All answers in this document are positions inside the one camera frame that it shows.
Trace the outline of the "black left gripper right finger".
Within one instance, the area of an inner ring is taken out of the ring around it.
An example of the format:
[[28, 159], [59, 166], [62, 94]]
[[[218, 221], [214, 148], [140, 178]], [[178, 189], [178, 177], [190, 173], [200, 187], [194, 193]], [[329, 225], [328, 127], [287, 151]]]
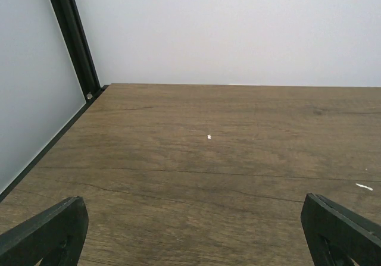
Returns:
[[380, 265], [380, 225], [308, 193], [301, 224], [314, 265]]

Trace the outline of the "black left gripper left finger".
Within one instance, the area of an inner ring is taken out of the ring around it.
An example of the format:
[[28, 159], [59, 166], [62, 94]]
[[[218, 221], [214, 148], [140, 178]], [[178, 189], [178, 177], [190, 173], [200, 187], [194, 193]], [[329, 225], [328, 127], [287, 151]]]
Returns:
[[66, 198], [1, 234], [1, 265], [77, 265], [88, 225], [83, 198]]

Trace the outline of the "black left table rail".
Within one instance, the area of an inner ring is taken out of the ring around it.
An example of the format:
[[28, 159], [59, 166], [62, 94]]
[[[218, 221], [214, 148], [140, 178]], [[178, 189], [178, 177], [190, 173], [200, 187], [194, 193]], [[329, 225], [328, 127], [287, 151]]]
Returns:
[[48, 144], [31, 160], [29, 164], [20, 172], [18, 176], [1, 192], [1, 201], [3, 201], [10, 192], [25, 178], [25, 176], [35, 167], [35, 165], [49, 152], [52, 147], [63, 137], [71, 126], [82, 116], [82, 114], [100, 97], [100, 95], [109, 87], [104, 85], [99, 91], [79, 109], [67, 124], [48, 142]]

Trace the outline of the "black left frame post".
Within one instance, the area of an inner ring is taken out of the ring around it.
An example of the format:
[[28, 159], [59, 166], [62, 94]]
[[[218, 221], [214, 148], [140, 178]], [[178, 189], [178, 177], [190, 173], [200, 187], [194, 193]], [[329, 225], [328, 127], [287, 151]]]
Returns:
[[50, 0], [86, 101], [95, 98], [101, 85], [95, 70], [75, 0]]

